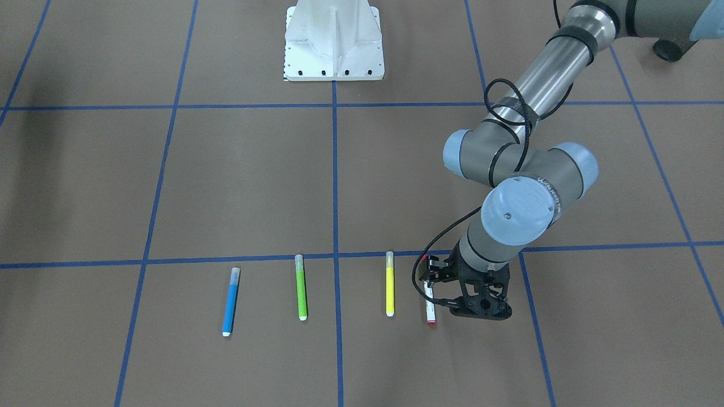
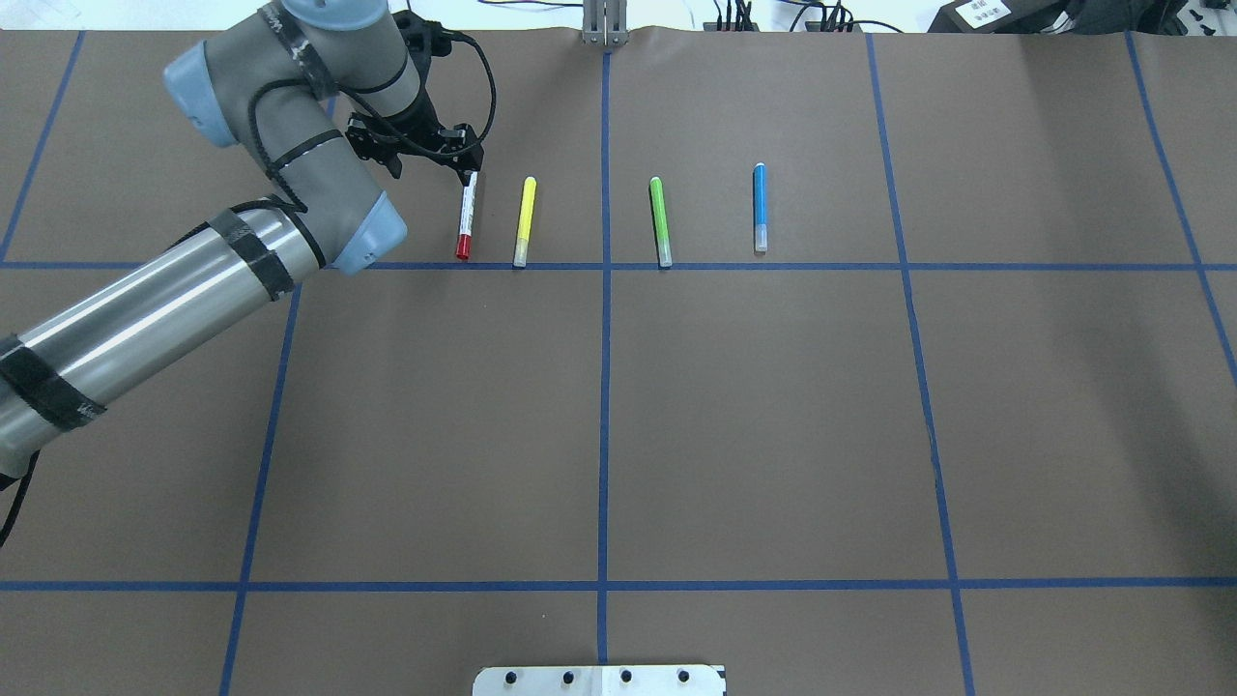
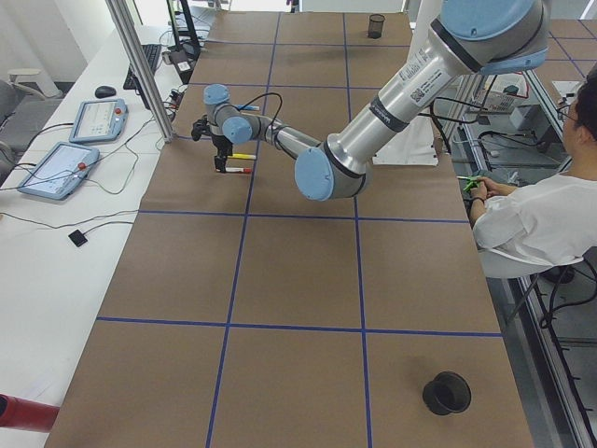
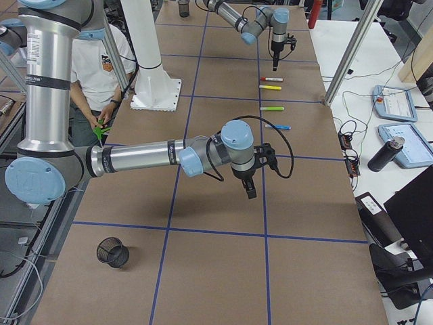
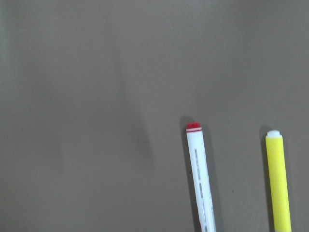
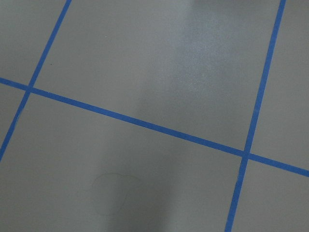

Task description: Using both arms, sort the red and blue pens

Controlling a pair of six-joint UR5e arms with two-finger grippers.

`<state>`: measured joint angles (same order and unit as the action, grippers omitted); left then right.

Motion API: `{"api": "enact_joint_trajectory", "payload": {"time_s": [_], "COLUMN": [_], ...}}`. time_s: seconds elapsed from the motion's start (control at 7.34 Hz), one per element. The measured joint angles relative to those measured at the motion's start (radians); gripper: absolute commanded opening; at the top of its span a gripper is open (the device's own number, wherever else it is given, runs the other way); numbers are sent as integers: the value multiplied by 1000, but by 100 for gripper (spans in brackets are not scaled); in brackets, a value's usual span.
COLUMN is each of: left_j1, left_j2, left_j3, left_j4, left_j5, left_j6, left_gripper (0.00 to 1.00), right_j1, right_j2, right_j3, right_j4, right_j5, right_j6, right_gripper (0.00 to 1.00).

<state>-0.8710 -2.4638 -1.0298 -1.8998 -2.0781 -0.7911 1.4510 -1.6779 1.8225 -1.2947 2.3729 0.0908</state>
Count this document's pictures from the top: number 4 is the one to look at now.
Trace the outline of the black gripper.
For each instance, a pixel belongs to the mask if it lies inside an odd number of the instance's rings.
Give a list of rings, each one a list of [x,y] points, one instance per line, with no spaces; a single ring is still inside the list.
[[[271,37],[271,51],[273,53],[273,71],[276,71],[279,64],[279,53],[283,51],[284,48],[284,32],[276,33],[272,32]]]
[[[245,171],[238,171],[237,169],[231,168],[233,175],[242,181],[242,185],[246,191],[248,199],[257,197],[256,188],[254,185],[253,176],[256,172],[255,168],[249,168]]]

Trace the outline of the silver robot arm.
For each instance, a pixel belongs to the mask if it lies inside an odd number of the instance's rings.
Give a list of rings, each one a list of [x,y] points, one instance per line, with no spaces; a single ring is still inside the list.
[[[26,131],[18,157],[6,169],[9,191],[26,203],[47,204],[86,177],[180,165],[194,177],[230,164],[247,192],[254,184],[258,148],[249,124],[239,116],[211,137],[149,144],[76,147],[68,137],[73,41],[110,41],[101,1],[23,1],[27,30]]]
[[[247,45],[258,41],[259,36],[267,30],[269,32],[268,52],[273,61],[274,72],[277,71],[279,62],[283,60],[281,53],[285,46],[289,45],[291,51],[295,50],[296,38],[288,34],[290,11],[286,7],[249,5],[239,13],[226,1],[195,1],[194,4],[198,9],[225,21],[227,26],[240,34]]]

